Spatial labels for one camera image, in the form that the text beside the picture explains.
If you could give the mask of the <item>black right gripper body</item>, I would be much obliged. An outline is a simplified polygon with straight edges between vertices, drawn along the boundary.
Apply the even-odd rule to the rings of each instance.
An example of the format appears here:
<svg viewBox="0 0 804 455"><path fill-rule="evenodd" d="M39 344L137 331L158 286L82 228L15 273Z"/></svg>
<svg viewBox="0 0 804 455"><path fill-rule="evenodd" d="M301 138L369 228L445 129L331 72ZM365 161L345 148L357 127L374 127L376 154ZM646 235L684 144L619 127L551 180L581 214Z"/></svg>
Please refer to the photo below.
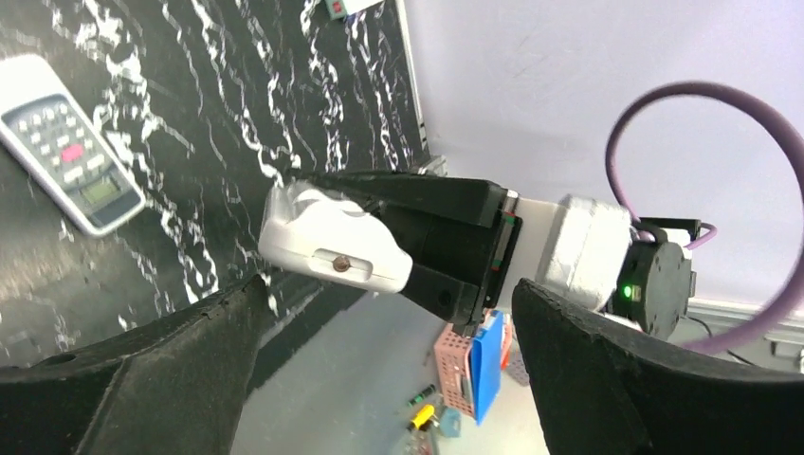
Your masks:
<svg viewBox="0 0 804 455"><path fill-rule="evenodd" d="M521 199L516 214L521 230L497 307L509 310L514 287L526 278L590 311L601 309L630 247L630 213L568 194L557 203Z"/></svg>

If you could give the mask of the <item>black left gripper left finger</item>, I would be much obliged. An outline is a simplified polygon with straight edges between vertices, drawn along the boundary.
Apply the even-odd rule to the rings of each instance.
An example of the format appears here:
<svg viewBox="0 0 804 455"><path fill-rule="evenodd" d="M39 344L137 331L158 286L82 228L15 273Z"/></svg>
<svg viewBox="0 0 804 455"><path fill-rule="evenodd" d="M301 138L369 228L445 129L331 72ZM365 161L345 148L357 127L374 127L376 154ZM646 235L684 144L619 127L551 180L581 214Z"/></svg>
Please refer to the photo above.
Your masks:
<svg viewBox="0 0 804 455"><path fill-rule="evenodd" d="M1 372L5 454L227 454L270 322L260 278Z"/></svg>

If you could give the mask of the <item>white remote control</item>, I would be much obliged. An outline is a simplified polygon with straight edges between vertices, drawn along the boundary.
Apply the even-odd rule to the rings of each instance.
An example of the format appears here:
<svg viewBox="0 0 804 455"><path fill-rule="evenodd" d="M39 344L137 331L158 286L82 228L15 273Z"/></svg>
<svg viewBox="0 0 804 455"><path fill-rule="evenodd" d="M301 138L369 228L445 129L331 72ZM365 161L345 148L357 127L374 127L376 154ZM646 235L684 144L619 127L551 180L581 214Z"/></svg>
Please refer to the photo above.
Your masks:
<svg viewBox="0 0 804 455"><path fill-rule="evenodd" d="M390 229L343 193L306 181L274 187L258 251L285 271L377 293L399 293L412 258Z"/></svg>

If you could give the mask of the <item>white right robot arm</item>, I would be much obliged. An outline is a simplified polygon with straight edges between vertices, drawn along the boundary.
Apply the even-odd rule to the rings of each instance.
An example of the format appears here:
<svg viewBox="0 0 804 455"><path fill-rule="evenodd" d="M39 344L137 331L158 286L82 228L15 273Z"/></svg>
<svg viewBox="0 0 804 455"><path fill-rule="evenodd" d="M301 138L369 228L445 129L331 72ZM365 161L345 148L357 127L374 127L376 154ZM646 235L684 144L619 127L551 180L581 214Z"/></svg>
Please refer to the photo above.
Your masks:
<svg viewBox="0 0 804 455"><path fill-rule="evenodd" d="M664 339L696 279L659 220L426 173L298 173L267 198L260 251L287 271L401 294L463 336L527 279Z"/></svg>

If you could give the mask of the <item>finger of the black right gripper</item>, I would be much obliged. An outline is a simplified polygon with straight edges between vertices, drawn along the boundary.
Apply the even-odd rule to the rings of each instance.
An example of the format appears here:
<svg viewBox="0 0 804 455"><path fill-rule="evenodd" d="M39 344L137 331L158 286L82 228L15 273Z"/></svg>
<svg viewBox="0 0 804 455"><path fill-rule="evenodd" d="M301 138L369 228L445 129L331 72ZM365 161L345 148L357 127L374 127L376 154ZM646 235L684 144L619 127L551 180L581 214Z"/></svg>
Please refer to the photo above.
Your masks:
<svg viewBox="0 0 804 455"><path fill-rule="evenodd" d="M387 205L376 214L412 258L401 295L474 336L497 304L521 228L515 204L502 204L488 227Z"/></svg>
<svg viewBox="0 0 804 455"><path fill-rule="evenodd" d="M285 191L292 203L327 203L386 224L407 217L479 229L493 227L508 196L508 189L487 180L400 171L294 171Z"/></svg>

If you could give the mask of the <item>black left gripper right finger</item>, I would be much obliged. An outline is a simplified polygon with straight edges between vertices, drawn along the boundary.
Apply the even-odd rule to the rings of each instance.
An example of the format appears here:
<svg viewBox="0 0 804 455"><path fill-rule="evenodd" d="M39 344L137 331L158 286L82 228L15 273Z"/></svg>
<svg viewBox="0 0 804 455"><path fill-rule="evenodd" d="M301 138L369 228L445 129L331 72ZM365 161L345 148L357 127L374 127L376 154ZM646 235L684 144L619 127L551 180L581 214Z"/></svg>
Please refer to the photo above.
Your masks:
<svg viewBox="0 0 804 455"><path fill-rule="evenodd" d="M799 454L803 377L700 355L523 279L512 315L553 454Z"/></svg>

